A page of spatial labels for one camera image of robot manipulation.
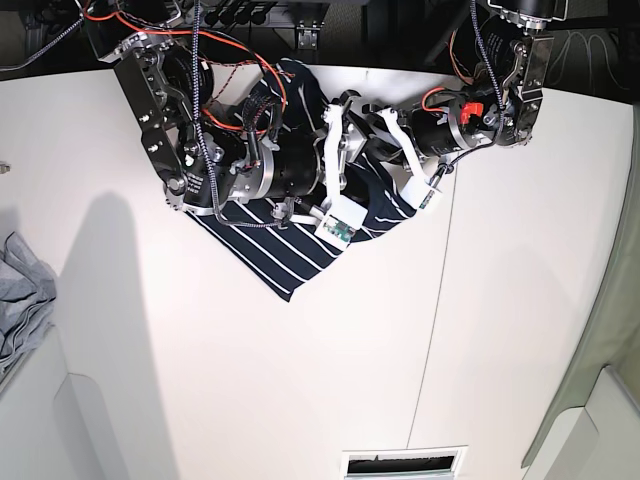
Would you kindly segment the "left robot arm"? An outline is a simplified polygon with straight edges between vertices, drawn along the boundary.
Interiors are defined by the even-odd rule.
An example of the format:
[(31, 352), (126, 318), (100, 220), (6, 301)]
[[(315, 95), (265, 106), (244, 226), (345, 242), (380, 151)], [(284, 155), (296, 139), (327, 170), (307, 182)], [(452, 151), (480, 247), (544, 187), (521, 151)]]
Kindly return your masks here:
[(381, 162), (408, 165), (436, 158), (429, 180), (435, 186), (463, 158), (493, 146), (529, 141), (543, 100), (552, 36), (547, 25), (562, 21), (561, 1), (491, 1), (486, 9), (472, 1), (468, 26), (450, 32), (449, 58), (459, 89), (434, 87), (418, 106), (383, 109), (365, 106), (377, 133), (368, 155)]

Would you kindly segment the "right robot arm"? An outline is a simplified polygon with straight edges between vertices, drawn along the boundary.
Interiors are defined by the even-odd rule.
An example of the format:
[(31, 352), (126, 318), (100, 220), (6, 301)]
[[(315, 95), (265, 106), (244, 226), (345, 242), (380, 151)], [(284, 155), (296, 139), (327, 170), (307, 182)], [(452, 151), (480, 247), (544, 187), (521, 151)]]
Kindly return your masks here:
[(353, 108), (295, 58), (270, 63), (169, 1), (83, 1), (96, 57), (115, 67), (166, 202), (235, 229), (359, 228), (366, 157), (394, 162)]

